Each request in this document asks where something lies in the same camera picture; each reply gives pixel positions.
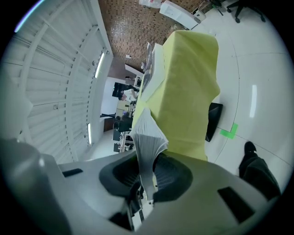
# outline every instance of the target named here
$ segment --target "yellow cloth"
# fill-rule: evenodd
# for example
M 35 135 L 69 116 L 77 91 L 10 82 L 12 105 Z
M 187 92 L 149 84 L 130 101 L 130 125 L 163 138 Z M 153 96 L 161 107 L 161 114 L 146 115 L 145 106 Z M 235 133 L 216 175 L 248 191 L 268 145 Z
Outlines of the yellow cloth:
M 133 127 L 144 107 L 149 107 L 169 140 L 168 151 L 207 160 L 204 140 L 208 110 L 220 93 L 216 83 L 217 41 L 208 34 L 181 30 L 169 36 L 163 49 L 165 79 L 147 102 L 140 99 L 140 90 Z

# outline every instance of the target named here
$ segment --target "person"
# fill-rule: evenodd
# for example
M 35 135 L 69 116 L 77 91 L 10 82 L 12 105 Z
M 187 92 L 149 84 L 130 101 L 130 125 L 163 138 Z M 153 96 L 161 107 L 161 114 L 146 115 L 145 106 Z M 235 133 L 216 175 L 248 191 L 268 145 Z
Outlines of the person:
M 129 131 L 132 128 L 133 119 L 129 117 L 130 113 L 126 112 L 122 117 L 116 116 L 116 122 L 113 125 L 115 130 L 119 132 Z
M 134 89 L 128 89 L 121 91 L 118 95 L 120 101 L 136 101 L 138 97 L 138 92 L 135 92 Z
M 244 146 L 245 155 L 239 166 L 239 177 L 258 189 L 268 200 L 280 196 L 278 183 L 265 160 L 257 155 L 250 141 Z

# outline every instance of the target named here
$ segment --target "white paper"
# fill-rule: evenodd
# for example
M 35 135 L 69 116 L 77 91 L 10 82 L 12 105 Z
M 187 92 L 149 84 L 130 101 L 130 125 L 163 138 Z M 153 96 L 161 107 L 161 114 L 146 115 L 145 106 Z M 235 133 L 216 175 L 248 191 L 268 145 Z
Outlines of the white paper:
M 152 61 L 151 80 L 141 95 L 141 99 L 145 102 L 149 100 L 152 94 L 157 90 L 157 88 L 161 85 L 161 83 L 165 79 L 163 47 L 159 44 L 155 44 L 152 54 L 153 54 L 153 61 Z
M 155 193 L 153 162 L 159 153 L 167 149 L 169 142 L 152 118 L 149 108 L 144 108 L 130 135 L 137 152 L 142 186 L 148 200 L 152 200 Z

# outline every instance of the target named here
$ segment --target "gray machine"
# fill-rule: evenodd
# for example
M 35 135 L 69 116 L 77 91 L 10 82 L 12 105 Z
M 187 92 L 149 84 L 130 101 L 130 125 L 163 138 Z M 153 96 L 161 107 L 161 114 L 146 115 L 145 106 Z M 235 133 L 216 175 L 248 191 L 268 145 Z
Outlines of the gray machine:
M 57 165 L 16 139 L 0 141 L 4 180 L 28 216 L 48 234 L 243 234 L 271 207 L 223 168 L 190 157 L 158 156 L 154 209 L 132 231 L 140 210 L 136 152 Z

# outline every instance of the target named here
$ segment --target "gray plastic surface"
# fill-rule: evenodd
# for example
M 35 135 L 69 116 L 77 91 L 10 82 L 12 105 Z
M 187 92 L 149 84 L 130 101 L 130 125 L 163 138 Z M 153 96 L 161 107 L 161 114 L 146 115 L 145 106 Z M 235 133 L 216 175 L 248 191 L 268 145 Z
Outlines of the gray plastic surface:
M 58 166 L 52 156 L 16 140 L 0 140 L 1 166 L 7 186 L 30 217 L 49 234 L 130 234 L 108 221 L 123 201 L 109 195 L 98 182 L 100 169 L 134 152 L 88 162 Z M 158 202 L 135 232 L 149 234 L 242 234 L 254 226 L 269 206 L 252 186 L 223 168 L 178 154 L 167 153 L 190 168 L 193 182 L 175 201 Z M 61 170 L 84 172 L 64 178 Z M 255 211 L 238 224 L 217 193 L 230 186 Z

